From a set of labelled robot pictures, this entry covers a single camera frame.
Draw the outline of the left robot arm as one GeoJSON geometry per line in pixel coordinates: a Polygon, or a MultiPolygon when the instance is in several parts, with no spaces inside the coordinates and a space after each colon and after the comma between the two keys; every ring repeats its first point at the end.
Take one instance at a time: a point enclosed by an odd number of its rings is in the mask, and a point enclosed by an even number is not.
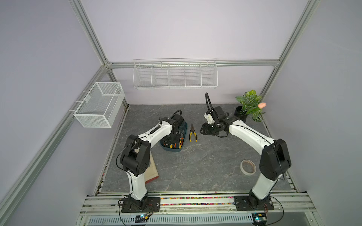
{"type": "Polygon", "coordinates": [[[181,149],[186,129],[182,110],[177,110],[171,117],[160,118],[150,130],[127,138],[118,160],[128,174],[132,201],[143,202],[147,198],[145,171],[150,164],[152,147],[160,144],[167,150],[181,149]]]}

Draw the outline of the black plant pot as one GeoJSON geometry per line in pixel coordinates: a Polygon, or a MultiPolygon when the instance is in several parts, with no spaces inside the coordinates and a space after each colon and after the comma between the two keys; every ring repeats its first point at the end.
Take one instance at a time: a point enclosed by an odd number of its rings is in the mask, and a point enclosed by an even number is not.
{"type": "Polygon", "coordinates": [[[248,115],[243,115],[242,113],[243,113],[243,106],[240,105],[235,109],[234,116],[239,120],[243,121],[244,123],[246,123],[248,115]]]}

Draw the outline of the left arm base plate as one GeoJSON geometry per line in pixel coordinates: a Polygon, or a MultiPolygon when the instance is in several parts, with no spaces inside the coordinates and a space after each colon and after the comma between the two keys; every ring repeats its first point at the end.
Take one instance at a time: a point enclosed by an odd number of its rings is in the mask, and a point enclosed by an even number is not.
{"type": "Polygon", "coordinates": [[[122,213],[159,212],[161,206],[160,197],[146,197],[138,201],[132,197],[126,197],[121,206],[122,213]]]}

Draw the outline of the green artificial plant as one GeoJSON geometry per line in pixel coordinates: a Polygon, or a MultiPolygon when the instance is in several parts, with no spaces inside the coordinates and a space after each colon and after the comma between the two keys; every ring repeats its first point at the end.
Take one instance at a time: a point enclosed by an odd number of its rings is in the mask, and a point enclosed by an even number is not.
{"type": "Polygon", "coordinates": [[[243,106],[243,115],[250,115],[256,122],[262,121],[263,109],[258,108],[263,96],[257,95],[255,90],[245,92],[242,96],[236,97],[236,100],[243,106]]]}

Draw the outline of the teal plastic storage box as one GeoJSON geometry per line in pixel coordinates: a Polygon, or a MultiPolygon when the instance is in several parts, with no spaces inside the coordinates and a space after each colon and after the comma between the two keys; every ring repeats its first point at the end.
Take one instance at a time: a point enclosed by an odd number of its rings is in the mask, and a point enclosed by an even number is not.
{"type": "Polygon", "coordinates": [[[180,152],[186,137],[187,128],[188,125],[184,121],[176,132],[172,132],[160,140],[161,147],[166,151],[180,152]]]}

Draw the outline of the beige work glove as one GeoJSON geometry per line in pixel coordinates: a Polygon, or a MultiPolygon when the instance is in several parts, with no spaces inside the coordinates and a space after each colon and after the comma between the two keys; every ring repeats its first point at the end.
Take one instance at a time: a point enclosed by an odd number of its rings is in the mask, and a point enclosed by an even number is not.
{"type": "Polygon", "coordinates": [[[159,177],[152,153],[150,153],[150,164],[143,175],[146,184],[156,180],[159,177]]]}

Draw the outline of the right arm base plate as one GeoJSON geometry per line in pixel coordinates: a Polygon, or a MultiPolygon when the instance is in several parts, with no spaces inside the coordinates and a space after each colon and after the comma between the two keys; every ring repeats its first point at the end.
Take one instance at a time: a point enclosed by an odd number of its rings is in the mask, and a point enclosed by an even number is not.
{"type": "Polygon", "coordinates": [[[272,211],[274,206],[270,196],[259,200],[254,196],[234,196],[237,211],[272,211]]]}

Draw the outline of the yellow needle nose pliers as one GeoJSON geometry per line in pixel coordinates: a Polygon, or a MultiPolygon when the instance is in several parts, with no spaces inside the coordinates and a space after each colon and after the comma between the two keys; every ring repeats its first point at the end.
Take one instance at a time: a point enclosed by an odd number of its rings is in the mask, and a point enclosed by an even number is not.
{"type": "Polygon", "coordinates": [[[197,137],[197,134],[196,134],[196,131],[195,131],[195,128],[194,128],[194,125],[193,123],[191,124],[191,127],[190,127],[190,134],[189,134],[189,141],[191,142],[192,141],[192,136],[194,136],[194,140],[195,142],[198,141],[198,137],[197,137]]]}

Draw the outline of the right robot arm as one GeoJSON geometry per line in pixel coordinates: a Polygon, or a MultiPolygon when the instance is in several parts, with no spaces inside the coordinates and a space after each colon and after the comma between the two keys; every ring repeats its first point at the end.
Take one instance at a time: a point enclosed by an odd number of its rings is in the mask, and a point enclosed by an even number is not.
{"type": "Polygon", "coordinates": [[[220,106],[208,106],[204,117],[207,122],[202,125],[201,134],[219,136],[221,131],[225,131],[228,135],[240,138],[260,154],[261,173],[249,193],[249,199],[255,202],[266,200],[278,179],[292,165],[287,143],[283,139],[275,140],[265,136],[242,120],[228,116],[220,106]]]}

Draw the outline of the pink tulip flower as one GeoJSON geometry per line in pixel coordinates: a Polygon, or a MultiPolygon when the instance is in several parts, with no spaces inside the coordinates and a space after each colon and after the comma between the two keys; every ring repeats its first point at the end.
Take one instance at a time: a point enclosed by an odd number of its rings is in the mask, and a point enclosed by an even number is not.
{"type": "Polygon", "coordinates": [[[259,104],[258,104],[258,108],[259,108],[259,109],[263,109],[263,108],[265,108],[266,106],[267,106],[266,103],[259,103],[259,104]]]}

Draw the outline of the white tape roll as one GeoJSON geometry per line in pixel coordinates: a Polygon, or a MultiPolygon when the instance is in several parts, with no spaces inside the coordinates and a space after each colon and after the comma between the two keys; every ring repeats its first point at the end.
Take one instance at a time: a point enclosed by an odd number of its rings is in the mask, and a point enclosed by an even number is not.
{"type": "Polygon", "coordinates": [[[240,163],[240,170],[246,176],[252,176],[256,173],[256,165],[251,160],[243,160],[240,163]]]}

